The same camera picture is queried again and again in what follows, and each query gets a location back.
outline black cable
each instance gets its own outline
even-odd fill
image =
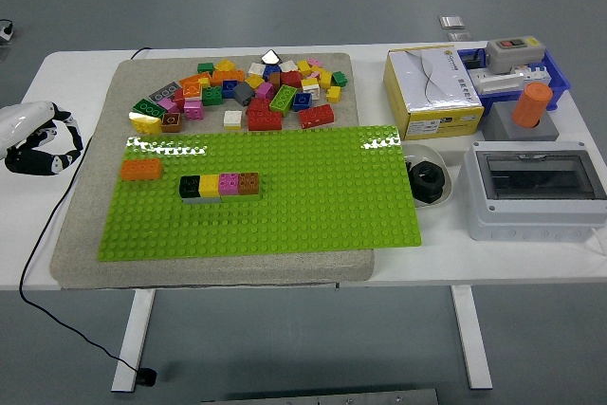
[[[141,51],[145,51],[146,49],[148,49],[148,50],[150,50],[150,51],[151,51],[153,48],[152,48],[152,47],[143,47],[143,48],[141,48],[141,49],[138,49],[138,50],[135,52],[135,54],[133,54],[133,55],[131,56],[131,60],[133,60],[133,59],[135,58],[135,56],[137,56],[137,55],[138,55],[138,54],[139,54]]]
[[[78,166],[76,167],[76,171],[74,171],[74,175],[72,176],[71,180],[69,181],[69,185],[67,185],[67,190],[65,190],[63,196],[59,199],[59,202],[55,205],[55,207],[53,208],[53,210],[50,213],[50,216],[48,217],[48,219],[46,220],[45,226],[42,228],[42,232],[40,233],[40,236],[38,236],[38,240],[36,241],[36,244],[34,245],[34,248],[31,250],[31,253],[29,254],[29,258],[28,261],[26,262],[26,266],[23,269],[23,273],[21,274],[21,280],[19,281],[19,295],[21,296],[21,299],[26,303],[31,305],[32,307],[37,308],[38,310],[43,311],[44,313],[46,313],[54,322],[60,324],[61,326],[65,327],[66,329],[69,329],[72,332],[75,332],[76,334],[78,334],[80,337],[82,337],[85,341],[87,341],[88,343],[90,343],[93,346],[96,346],[98,348],[100,348],[103,353],[105,353],[107,356],[109,356],[112,359],[118,360],[120,362],[122,362],[124,365],[126,365],[129,369],[131,369],[133,372],[137,373],[137,369],[135,369],[131,364],[129,364],[126,360],[119,358],[118,356],[114,356],[112,355],[109,351],[107,351],[103,346],[99,345],[98,343],[95,343],[93,341],[91,341],[85,334],[83,334],[82,332],[80,332],[78,329],[70,326],[69,324],[66,324],[64,322],[62,322],[61,320],[59,320],[57,317],[55,317],[52,313],[50,313],[48,310],[46,310],[44,307],[38,305],[37,303],[33,303],[32,301],[30,301],[26,295],[23,292],[23,283],[24,280],[26,279],[26,274],[28,273],[28,268],[29,268],[29,264],[31,263],[31,260],[34,257],[34,253],[36,253],[36,250],[38,249],[38,246],[40,245],[40,243],[42,242],[42,238],[44,237],[45,233],[46,233],[46,229],[48,228],[48,225],[50,225],[50,222],[53,219],[53,216],[55,215],[55,212],[59,209],[59,207],[61,206],[61,204],[64,202],[65,198],[67,197],[67,195],[69,194],[69,191],[72,189],[74,182],[76,181],[76,177],[78,176],[78,171],[80,170],[81,166],[84,163],[84,157],[86,156],[86,152],[88,151],[88,147],[90,146],[91,140],[89,140],[86,143],[86,147],[84,148],[83,154],[81,156],[80,159],[80,163],[78,164]]]

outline red lego brick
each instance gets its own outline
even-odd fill
[[[325,125],[326,123],[332,123],[335,121],[333,109],[329,104],[322,104],[321,106],[303,109],[302,111],[299,111],[298,114],[300,116],[302,128],[317,127],[319,125]]]
[[[247,106],[247,116],[248,116],[248,113],[252,113],[253,111],[258,112],[258,113],[268,113],[269,104],[270,104],[270,100],[266,100],[266,99],[251,100]]]
[[[252,111],[248,114],[248,130],[250,132],[282,129],[283,115],[279,112],[261,113],[257,111]]]
[[[299,71],[281,73],[281,84],[300,88],[302,87],[302,74]]]

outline black object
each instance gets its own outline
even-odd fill
[[[408,162],[407,173],[415,199],[431,204],[443,195],[445,174],[440,166],[422,161],[412,167]]]
[[[135,384],[138,384],[140,386],[152,387],[156,384],[156,377],[156,370],[141,367],[137,370],[137,375],[135,376]]]

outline orange cylinder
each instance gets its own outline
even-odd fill
[[[528,84],[512,111],[512,120],[522,127],[535,127],[551,99],[552,89],[546,84]]]

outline cardboard box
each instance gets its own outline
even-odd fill
[[[391,50],[383,82],[402,139],[471,135],[483,115],[453,46]]]

